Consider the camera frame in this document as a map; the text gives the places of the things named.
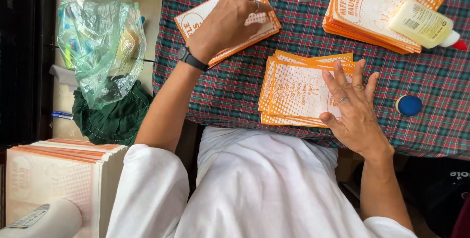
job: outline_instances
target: person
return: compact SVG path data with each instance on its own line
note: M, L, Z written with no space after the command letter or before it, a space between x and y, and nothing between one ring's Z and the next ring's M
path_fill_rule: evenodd
M261 24L250 13L271 11L253 0L220 0L187 41L207 64L246 41ZM379 73L364 89L365 60L352 83L339 61L322 77L339 103L341 120L320 119L365 159L360 215L339 190L337 149L265 130L206 127L197 158L197 188L188 201L188 175L174 155L191 92L202 70L179 61L126 153L109 238L415 238L393 168L393 147L373 110Z

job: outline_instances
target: silver ring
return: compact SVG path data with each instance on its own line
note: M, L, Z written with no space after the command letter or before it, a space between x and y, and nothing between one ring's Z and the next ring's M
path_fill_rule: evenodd
M259 9L259 2L258 1L254 1L256 3L256 11L254 13L256 13Z
M348 99L345 97L342 97L339 101L336 101L337 103L343 103L346 102Z

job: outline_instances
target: glue bottle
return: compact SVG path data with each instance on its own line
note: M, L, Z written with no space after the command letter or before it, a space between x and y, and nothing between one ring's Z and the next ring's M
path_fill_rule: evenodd
M414 0L407 0L389 21L389 27L426 48L437 45L466 50L460 34L453 31L454 22Z
M57 199L1 229L0 238L73 238L81 225L77 206L67 199Z

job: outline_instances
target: table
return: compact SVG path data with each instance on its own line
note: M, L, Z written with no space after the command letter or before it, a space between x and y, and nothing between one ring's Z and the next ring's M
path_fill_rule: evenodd
M153 88L158 92L176 65L184 43L173 18L207 0L163 0L160 35L156 42ZM269 129L310 139L328 147L344 147L331 130L260 123L258 98L266 58L276 49L304 57L353 52L367 59L364 78L380 71L374 98L382 130L398 153L425 157L470 159L470 52L424 49L399 55L384 48L333 34L321 27L329 0L298 3L269 0L282 25L280 33L229 57L204 73L195 87L187 118L216 127ZM470 0L445 0L439 12L455 22L462 40L470 43ZM417 95L424 103L420 114L396 112L395 100Z

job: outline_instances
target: black watch strap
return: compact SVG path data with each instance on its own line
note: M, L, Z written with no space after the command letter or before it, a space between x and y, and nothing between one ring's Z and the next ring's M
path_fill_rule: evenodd
M186 64L192 65L193 67L196 67L197 69L201 69L204 72L206 72L209 69L208 65L202 63L201 61L194 58L193 55L191 55L189 48L187 46L181 47L178 53L178 59L179 61L183 61Z

